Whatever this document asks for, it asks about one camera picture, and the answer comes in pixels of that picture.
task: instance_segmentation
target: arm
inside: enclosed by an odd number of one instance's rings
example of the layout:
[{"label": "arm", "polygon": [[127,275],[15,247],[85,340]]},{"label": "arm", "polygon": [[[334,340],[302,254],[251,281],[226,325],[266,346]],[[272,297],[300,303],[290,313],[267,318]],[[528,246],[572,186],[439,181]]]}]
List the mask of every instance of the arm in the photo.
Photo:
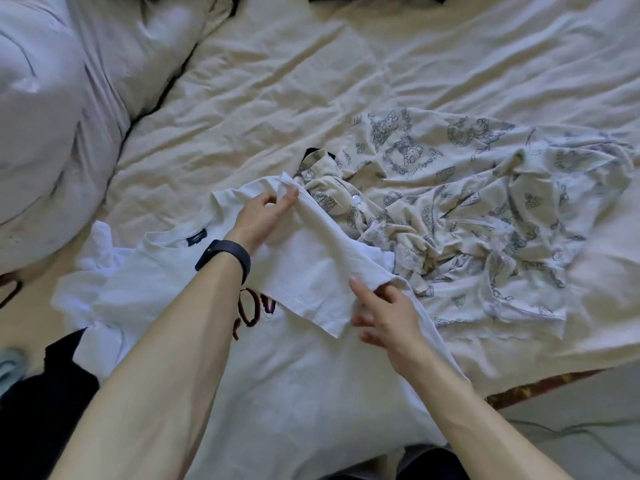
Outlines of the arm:
[{"label": "arm", "polygon": [[[226,239],[252,253],[297,198],[252,199]],[[227,364],[241,281],[228,253],[200,270],[95,395],[51,479],[183,478]]]},{"label": "arm", "polygon": [[367,308],[352,323],[372,328],[361,331],[360,339],[387,350],[472,480],[571,479],[429,348],[408,297],[389,285],[373,293],[357,280],[351,289]]}]

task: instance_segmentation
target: left hand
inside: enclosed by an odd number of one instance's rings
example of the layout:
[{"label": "left hand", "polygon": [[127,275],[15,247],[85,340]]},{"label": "left hand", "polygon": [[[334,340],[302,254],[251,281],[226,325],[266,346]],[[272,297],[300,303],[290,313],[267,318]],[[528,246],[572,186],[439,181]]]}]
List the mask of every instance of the left hand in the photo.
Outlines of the left hand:
[{"label": "left hand", "polygon": [[276,229],[282,216],[292,208],[300,194],[297,187],[290,187],[288,192],[276,203],[276,195],[263,192],[244,204],[236,217],[234,228],[225,236],[228,241],[240,244],[249,253],[253,252]]}]

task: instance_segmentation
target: bed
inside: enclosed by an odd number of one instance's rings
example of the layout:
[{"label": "bed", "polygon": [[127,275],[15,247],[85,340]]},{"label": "bed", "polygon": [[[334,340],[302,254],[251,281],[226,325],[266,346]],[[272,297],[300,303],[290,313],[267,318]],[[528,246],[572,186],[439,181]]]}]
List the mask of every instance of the bed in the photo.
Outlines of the bed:
[{"label": "bed", "polygon": [[[638,146],[637,13],[640,0],[242,0],[132,128],[97,218],[134,246],[211,188],[292,175],[308,147],[340,148],[353,115],[380,107],[586,126]],[[573,263],[562,339],[446,339],[480,394],[640,356],[639,198],[635,179]],[[65,332],[49,298],[85,236],[0,311],[0,348],[27,349],[32,369]]]}]

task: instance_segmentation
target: right hand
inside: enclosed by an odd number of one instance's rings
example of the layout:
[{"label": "right hand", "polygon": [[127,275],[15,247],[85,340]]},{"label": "right hand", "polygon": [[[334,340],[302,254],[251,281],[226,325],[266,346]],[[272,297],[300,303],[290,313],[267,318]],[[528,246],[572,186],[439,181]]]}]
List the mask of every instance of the right hand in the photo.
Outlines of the right hand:
[{"label": "right hand", "polygon": [[408,379],[430,353],[411,298],[391,285],[382,285],[373,292],[356,278],[349,280],[349,286],[366,307],[351,319],[352,325],[372,328],[362,330],[358,336],[366,344],[384,348],[394,370]]}]

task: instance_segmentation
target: cable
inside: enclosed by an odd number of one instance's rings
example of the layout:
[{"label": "cable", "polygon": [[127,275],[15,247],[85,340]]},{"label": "cable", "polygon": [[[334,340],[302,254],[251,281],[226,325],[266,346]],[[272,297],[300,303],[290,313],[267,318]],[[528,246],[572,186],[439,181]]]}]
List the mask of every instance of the cable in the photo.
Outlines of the cable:
[{"label": "cable", "polygon": [[596,440],[600,444],[600,446],[602,446],[605,450],[607,450],[615,459],[617,459],[620,463],[622,463],[622,465],[624,465],[625,468],[628,469],[631,473],[640,476],[639,466],[634,465],[633,462],[624,458],[618,451],[615,450],[615,448],[613,448],[613,446],[611,446],[609,443],[604,441],[601,437],[596,435],[596,433],[588,429],[588,428],[594,428],[594,427],[615,428],[618,426],[631,426],[634,424],[640,424],[640,417],[633,418],[633,419],[621,419],[621,420],[615,420],[615,421],[580,423],[580,424],[574,424],[572,426],[567,426],[566,428],[562,428],[560,430],[548,428],[546,426],[543,426],[542,424],[534,423],[531,421],[522,421],[522,420],[516,420],[516,419],[508,420],[508,421],[513,425],[533,426],[535,428],[540,428],[545,432],[547,432],[553,438],[564,438],[565,436],[571,436],[571,435],[576,435],[580,433],[587,434],[591,436],[594,440]]}]

